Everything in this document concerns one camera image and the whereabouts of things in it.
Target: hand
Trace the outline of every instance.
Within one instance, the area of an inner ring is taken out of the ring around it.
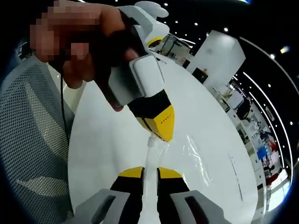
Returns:
[[[36,24],[30,26],[30,46],[37,58],[46,63],[53,60],[60,49],[70,45],[71,59],[63,65],[64,80],[70,88],[77,89],[83,80],[89,82],[95,78],[93,59],[89,43],[68,43],[68,37],[71,32],[89,31],[95,26],[99,26],[107,37],[114,31],[125,29],[120,11],[113,6],[58,0],[54,7],[42,14],[41,19],[36,20]],[[127,49],[123,55],[123,61],[135,58],[137,54],[132,49]],[[103,69],[103,74],[99,75],[103,80],[110,75],[111,66],[107,66],[109,68]],[[121,110],[111,102],[105,85],[100,86],[106,99],[116,111]]]

